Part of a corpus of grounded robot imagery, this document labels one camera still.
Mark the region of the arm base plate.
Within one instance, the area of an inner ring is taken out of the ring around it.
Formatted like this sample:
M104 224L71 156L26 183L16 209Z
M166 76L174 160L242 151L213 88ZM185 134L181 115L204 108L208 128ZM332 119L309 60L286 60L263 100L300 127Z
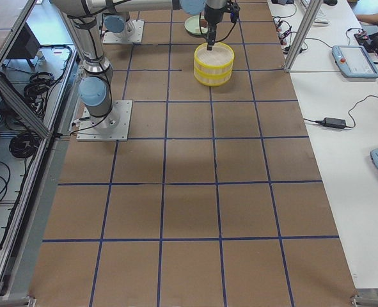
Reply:
M104 19L106 32L103 44L134 44L141 43L143 38L144 20L124 21L119 16L107 16Z
M78 128L78 141L126 141L128 140L130 118L133 101L115 100L112 110L105 120L91 117L87 107L84 107L83 116L89 119L82 121Z

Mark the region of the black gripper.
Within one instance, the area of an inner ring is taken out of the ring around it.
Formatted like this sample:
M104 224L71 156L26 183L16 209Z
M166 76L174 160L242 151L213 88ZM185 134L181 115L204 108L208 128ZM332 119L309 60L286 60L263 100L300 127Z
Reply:
M204 12L208 25L207 50L211 51L216 42L216 27L223 19L224 3L205 3Z

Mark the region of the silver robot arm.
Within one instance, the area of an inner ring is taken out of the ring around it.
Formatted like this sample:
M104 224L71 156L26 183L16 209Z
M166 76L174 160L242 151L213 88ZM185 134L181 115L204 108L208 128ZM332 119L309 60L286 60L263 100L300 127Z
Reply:
M118 37L128 38L135 33L135 26L130 19L129 12L107 14L103 24L109 32Z
M240 11L233 1L55 1L54 5L69 19L79 41L77 48L84 57L86 76L79 85L79 96L90 114L91 127L105 132L119 124L120 114L114 110L113 69L104 54L98 14L108 14L105 27L110 32L121 33L127 27L130 12L183 10L190 15L203 12L207 22L205 39L210 51L217 43L217 25L223 15L229 13L236 23Z

